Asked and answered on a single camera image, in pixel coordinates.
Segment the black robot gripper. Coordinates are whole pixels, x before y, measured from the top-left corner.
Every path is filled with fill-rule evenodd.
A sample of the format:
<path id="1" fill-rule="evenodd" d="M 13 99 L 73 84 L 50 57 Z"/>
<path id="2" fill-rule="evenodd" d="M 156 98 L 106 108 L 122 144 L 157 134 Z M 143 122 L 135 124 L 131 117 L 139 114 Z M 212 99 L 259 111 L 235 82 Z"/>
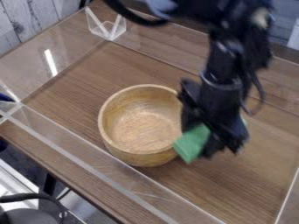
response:
<path id="1" fill-rule="evenodd" d="M 240 116 L 243 83 L 240 78 L 220 81 L 209 73 L 200 75 L 200 83 L 181 79 L 177 98 L 181 102 L 181 132 L 205 124 L 211 130 L 229 127 Z M 225 144 L 211 133 L 203 147 L 201 156 L 211 158 L 223 151 Z"/>

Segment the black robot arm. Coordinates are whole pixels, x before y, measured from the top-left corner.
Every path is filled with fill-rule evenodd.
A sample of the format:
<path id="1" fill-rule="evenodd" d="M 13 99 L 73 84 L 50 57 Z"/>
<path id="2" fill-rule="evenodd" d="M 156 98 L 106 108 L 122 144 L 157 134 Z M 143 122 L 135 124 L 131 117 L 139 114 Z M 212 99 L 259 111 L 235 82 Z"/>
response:
<path id="1" fill-rule="evenodd" d="M 200 80 L 183 79 L 181 136 L 173 149 L 187 163 L 211 158 L 225 149 L 239 153 L 248 141 L 241 117 L 260 108 L 247 108 L 251 88 L 265 92 L 257 70 L 272 58 L 268 33 L 272 23 L 271 0 L 145 0 L 161 22 L 188 18 L 209 30 L 209 56 Z"/>

